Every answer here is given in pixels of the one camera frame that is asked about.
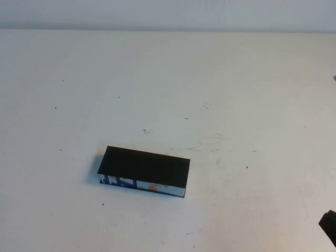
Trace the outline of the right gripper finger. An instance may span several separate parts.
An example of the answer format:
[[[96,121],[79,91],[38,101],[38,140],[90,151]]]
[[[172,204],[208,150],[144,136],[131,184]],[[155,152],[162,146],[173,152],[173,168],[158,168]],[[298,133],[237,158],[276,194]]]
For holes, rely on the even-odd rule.
[[[336,212],[329,210],[319,221],[319,226],[330,240],[336,240]]]

